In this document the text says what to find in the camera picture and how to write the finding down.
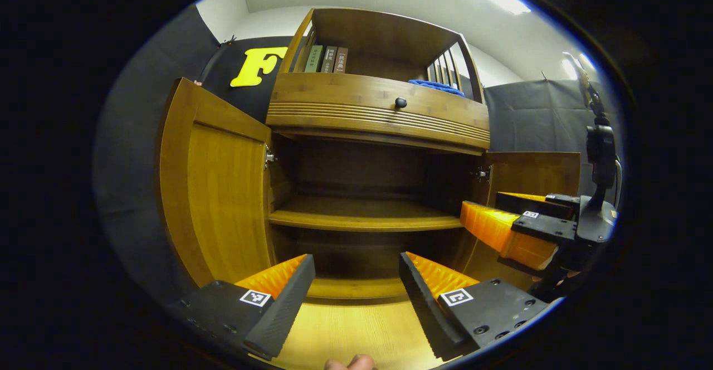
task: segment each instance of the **open cabinet door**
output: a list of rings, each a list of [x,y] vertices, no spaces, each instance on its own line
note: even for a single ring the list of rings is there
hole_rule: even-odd
[[[158,208],[198,286],[271,265],[265,171],[270,128],[192,81],[176,80],[157,140]]]
[[[473,183],[473,202],[494,207],[497,192],[577,196],[580,180],[578,152],[485,153],[481,170],[489,180]],[[497,251],[472,237],[473,245],[464,274],[475,279],[501,277],[521,289],[532,285],[532,277],[497,262]]]

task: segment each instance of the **blue cloth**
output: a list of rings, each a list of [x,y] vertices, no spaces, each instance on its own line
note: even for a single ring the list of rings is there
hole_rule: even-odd
[[[448,85],[444,85],[443,83],[438,83],[438,81],[412,79],[412,80],[409,80],[408,83],[412,83],[413,85],[430,87],[431,89],[445,91],[446,93],[456,94],[456,96],[461,96],[462,98],[464,98],[464,96],[466,96],[466,94],[463,94],[460,90],[454,89]]]

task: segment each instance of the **book spine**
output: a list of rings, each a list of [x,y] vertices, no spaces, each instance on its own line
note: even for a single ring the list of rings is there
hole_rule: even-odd
[[[324,51],[324,62],[321,64],[322,73],[331,73],[334,69],[334,57],[336,56],[336,47],[327,47]]]
[[[346,70],[346,54],[349,52],[348,48],[339,47],[336,49],[336,58],[334,60],[334,73],[344,73]]]
[[[305,66],[306,72],[316,72],[319,67],[319,60],[321,59],[321,51],[323,46],[313,45],[310,50],[310,57],[307,58],[307,65]]]

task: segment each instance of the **ceiling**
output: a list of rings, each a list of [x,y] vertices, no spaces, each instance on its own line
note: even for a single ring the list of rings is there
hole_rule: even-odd
[[[414,17],[463,33],[469,44],[500,61],[524,80],[567,79],[562,52],[582,51],[544,14],[514,15],[490,0],[245,0],[249,12],[297,5],[372,9]],[[590,77],[594,69],[583,62]]]

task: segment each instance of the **orange gripper pad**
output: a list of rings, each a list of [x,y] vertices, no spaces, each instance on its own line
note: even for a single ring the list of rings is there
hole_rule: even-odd
[[[282,288],[285,288],[285,285],[290,281],[290,278],[305,257],[306,254],[303,254],[293,259],[283,261],[269,269],[264,269],[257,274],[248,276],[246,279],[236,282],[235,285],[270,294],[273,299],[277,299],[277,297],[280,296]]]
[[[434,299],[438,299],[440,294],[444,292],[478,284],[478,281],[470,276],[463,275],[435,261],[422,258],[417,254],[410,253],[410,251],[407,251],[406,254],[413,261],[413,265],[416,266],[416,269],[423,277],[423,281],[428,285],[428,290],[431,291]]]
[[[533,269],[543,269],[557,245],[512,230],[519,215],[463,202],[461,224],[476,238],[491,246],[504,259],[514,259]]]
[[[511,196],[520,197],[521,199],[536,200],[537,202],[547,202],[547,196],[538,196],[537,194],[522,194],[522,193],[506,193],[500,192],[502,194],[509,194]]]

